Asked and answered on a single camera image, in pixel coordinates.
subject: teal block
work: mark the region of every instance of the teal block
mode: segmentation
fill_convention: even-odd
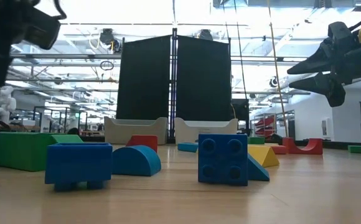
[[[197,152],[197,148],[199,147],[198,143],[179,143],[178,150],[185,152]]]
[[[250,154],[248,154],[248,180],[269,181],[269,173]]]

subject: shelving unit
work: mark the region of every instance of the shelving unit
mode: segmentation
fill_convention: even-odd
[[[251,132],[253,136],[267,138],[276,133],[276,114],[263,113],[255,115],[250,121],[250,126],[253,129]]]

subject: blue cube block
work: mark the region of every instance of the blue cube block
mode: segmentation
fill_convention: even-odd
[[[197,152],[197,148],[199,147],[198,143],[179,143],[178,150],[185,152]]]
[[[199,135],[199,182],[248,185],[247,163],[247,135]]]
[[[88,188],[102,188],[111,179],[109,143],[60,143],[48,146],[45,183],[55,184],[55,190],[71,190],[78,182],[88,182]]]

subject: lego stud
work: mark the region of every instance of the lego stud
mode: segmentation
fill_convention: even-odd
[[[241,151],[243,144],[237,139],[232,139],[228,142],[228,147],[233,154]]]
[[[214,169],[210,165],[204,165],[203,166],[203,175],[207,178],[212,178],[214,173]]]
[[[237,180],[241,176],[241,169],[238,166],[231,166],[229,170],[229,177],[232,180]]]
[[[202,149],[207,153],[212,153],[215,150],[215,141],[212,139],[206,139],[202,142]]]

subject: blue lego brick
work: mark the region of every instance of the blue lego brick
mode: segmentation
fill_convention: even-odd
[[[247,135],[199,135],[199,182],[247,186],[247,163]]]
[[[248,180],[269,181],[268,171],[251,155],[248,155]]]
[[[91,183],[97,189],[111,179],[109,143],[59,143],[48,146],[45,183],[55,184],[55,190],[71,190],[78,182]]]
[[[198,143],[179,143],[178,150],[185,152],[197,152],[197,148],[199,147]]]
[[[150,177],[160,170],[160,157],[150,147],[126,146],[113,152],[112,174]]]

